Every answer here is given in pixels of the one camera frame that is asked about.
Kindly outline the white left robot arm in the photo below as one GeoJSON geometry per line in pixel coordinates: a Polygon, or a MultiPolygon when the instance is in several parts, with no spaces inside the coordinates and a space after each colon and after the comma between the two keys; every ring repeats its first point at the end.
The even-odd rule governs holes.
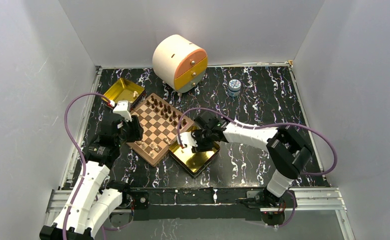
{"type": "Polygon", "coordinates": [[[126,119],[115,114],[105,122],[84,150],[84,163],[69,199],[51,225],[42,227],[42,240],[91,240],[117,207],[126,208],[132,195],[126,183],[112,181],[102,189],[121,145],[143,138],[143,128],[136,115],[126,119]]]}

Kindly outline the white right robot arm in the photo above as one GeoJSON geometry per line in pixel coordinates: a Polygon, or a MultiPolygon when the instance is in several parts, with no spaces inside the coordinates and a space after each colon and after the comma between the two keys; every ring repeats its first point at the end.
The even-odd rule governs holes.
{"type": "Polygon", "coordinates": [[[237,203],[248,208],[277,207],[284,194],[313,157],[313,150],[293,126],[259,128],[235,120],[218,118],[208,112],[200,114],[195,122],[200,129],[180,134],[184,146],[192,152],[206,152],[214,142],[247,144],[268,153],[275,172],[261,193],[248,194],[237,203]]]}

